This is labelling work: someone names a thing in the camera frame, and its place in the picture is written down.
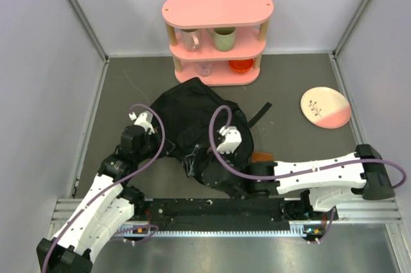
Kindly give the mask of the black student backpack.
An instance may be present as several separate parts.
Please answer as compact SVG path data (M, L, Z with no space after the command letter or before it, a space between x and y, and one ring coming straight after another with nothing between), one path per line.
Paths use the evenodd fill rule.
M224 100L199 78L192 78L162 93L151 105L162 120L166 139L176 145L168 157L178 160L184 168L184 157L193 151L195 145L199 145L194 165L195 174L192 178L200 184L202 158L208 152L213 153L209 143L209 123L214 111L221 105L231 108L232 118L229 121L231 126L236 127L241 133L241 144L233 154L250 153L250 163L245 168L245 173L248 173L252 169L250 164L254 151L250 129L267 113L272 106L271 103L266 103L251 120L248 120L237 103ZM250 198L268 196L272 187L274 183L270 181L247 180Z

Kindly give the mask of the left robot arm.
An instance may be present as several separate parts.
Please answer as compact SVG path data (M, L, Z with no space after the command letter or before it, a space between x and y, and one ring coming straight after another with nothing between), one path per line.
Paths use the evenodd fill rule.
M115 152L108 156L74 213L52 239L37 245L42 272L90 272L102 248L130 218L145 214L144 195L128 186L131 178L157 158L209 142L208 131L189 132L181 145L163 128L130 125L121 135Z

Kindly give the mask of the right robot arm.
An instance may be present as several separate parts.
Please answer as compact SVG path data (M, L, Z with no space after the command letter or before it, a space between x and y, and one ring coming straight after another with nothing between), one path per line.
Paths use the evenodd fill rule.
M334 159L284 162L254 160L237 150L216 157L208 151L195 179L232 198L280 196L300 191L300 206L289 209L292 219L316 218L340 203L362 198L385 200L395 195L384 160L371 145Z

